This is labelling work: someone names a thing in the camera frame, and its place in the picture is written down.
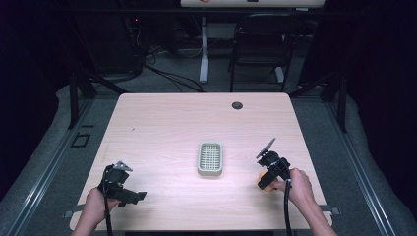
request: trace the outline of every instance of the desk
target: desk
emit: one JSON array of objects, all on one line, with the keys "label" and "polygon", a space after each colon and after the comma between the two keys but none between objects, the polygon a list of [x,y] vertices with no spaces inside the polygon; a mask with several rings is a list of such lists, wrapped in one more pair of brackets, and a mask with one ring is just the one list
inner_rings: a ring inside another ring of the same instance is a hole
[{"label": "desk", "polygon": [[[247,0],[181,0],[182,7],[190,8],[321,8],[324,4],[325,0],[259,0],[258,2],[248,2]],[[200,67],[200,83],[202,84],[205,84],[208,81],[208,69],[207,24],[206,18],[203,17],[202,65]],[[277,68],[275,74],[277,79],[282,82],[282,69]]]},{"label": "desk", "polygon": [[[243,108],[234,109],[239,101]],[[326,201],[291,101],[285,93],[125,93],[120,96],[81,194],[98,185],[106,165],[133,168],[125,189],[148,192],[137,205],[111,212],[114,230],[285,229],[283,193],[257,186],[266,170],[256,156],[270,148],[310,176],[319,205]],[[223,147],[222,173],[198,173],[200,143]],[[308,228],[290,203],[294,229]],[[73,215],[75,228],[80,213]],[[105,230],[105,221],[98,225]]]}]

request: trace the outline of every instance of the black curtain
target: black curtain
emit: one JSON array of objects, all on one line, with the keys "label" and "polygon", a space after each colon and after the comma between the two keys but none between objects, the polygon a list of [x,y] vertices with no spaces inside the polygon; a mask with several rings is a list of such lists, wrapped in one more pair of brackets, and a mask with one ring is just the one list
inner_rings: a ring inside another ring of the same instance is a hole
[{"label": "black curtain", "polygon": [[413,1],[389,5],[348,76],[370,152],[417,219],[417,17]]},{"label": "black curtain", "polygon": [[327,0],[327,12],[364,15],[341,24],[319,22],[300,83],[342,71],[348,94],[358,104],[372,157],[417,218],[415,9],[412,0]]},{"label": "black curtain", "polygon": [[1,199],[53,121],[56,91],[69,83],[75,63],[90,65],[65,19],[48,13],[49,4],[0,1]]}]

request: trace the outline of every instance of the wire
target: wire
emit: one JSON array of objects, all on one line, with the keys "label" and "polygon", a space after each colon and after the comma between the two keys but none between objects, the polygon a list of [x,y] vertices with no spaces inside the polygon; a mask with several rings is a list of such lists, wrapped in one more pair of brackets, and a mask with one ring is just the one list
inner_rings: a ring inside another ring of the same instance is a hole
[{"label": "wire", "polygon": [[108,170],[111,168],[111,166],[107,166],[104,169],[103,177],[101,179],[101,188],[102,188],[102,194],[104,196],[104,214],[105,214],[105,223],[107,226],[107,235],[112,236],[113,235],[113,229],[111,228],[111,217],[110,217],[110,209],[108,208],[108,202],[107,202],[107,192],[105,189],[105,180],[107,179],[106,175]]},{"label": "wire", "polygon": [[[192,55],[188,55],[187,53],[184,52],[184,51],[191,51],[191,50],[198,50],[198,51],[196,53],[192,54]],[[193,57],[196,57],[196,56],[200,55],[202,50],[203,49],[200,47],[200,48],[196,48],[196,49],[180,49],[178,51],[181,52],[181,54],[184,55],[185,57],[193,58]]]},{"label": "wire", "polygon": [[160,52],[164,52],[161,46],[156,46],[155,48],[150,49],[146,57],[147,62],[150,63],[151,65],[154,65],[156,63],[156,55]]},{"label": "wire", "polygon": [[[186,77],[183,77],[183,76],[180,76],[180,75],[175,75],[175,74],[172,74],[172,73],[169,73],[169,72],[163,72],[163,71],[160,71],[158,69],[155,69],[154,67],[150,67],[148,65],[145,65],[145,68],[148,68],[151,71],[161,75],[163,78],[171,81],[180,91],[182,91],[182,90],[178,86],[178,84],[181,85],[181,86],[187,87],[189,89],[198,91],[198,92],[205,92],[203,90],[203,87],[200,84],[198,84],[197,82],[195,82],[195,81],[193,81],[189,78],[186,78]],[[181,79],[194,84],[196,87],[190,86],[187,83],[180,81]]]},{"label": "wire", "polygon": [[284,214],[285,214],[285,226],[288,236],[292,236],[291,224],[289,222],[289,213],[288,213],[288,199],[289,191],[291,189],[291,179],[286,180],[285,185],[285,194],[284,194]]}]

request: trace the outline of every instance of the table leg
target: table leg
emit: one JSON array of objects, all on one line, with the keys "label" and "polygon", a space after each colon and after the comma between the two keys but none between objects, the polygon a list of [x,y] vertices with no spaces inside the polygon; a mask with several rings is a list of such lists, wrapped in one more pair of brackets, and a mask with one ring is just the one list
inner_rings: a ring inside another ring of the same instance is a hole
[{"label": "table leg", "polygon": [[206,18],[202,18],[202,66],[200,68],[200,83],[205,84],[208,81],[208,68],[209,68],[209,57],[208,57],[208,38],[206,28]]},{"label": "table leg", "polygon": [[282,67],[275,68],[275,76],[276,76],[276,81],[278,83],[284,82],[284,73],[282,72]]}]

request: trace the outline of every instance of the office chair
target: office chair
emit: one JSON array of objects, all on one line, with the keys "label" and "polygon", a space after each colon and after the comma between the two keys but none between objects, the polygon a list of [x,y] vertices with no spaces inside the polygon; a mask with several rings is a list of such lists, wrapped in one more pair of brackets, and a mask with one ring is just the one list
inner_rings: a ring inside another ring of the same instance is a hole
[{"label": "office chair", "polygon": [[236,25],[229,63],[230,91],[233,91],[235,65],[284,67],[281,90],[284,91],[294,44],[303,29],[303,20],[295,15],[253,14]]}]

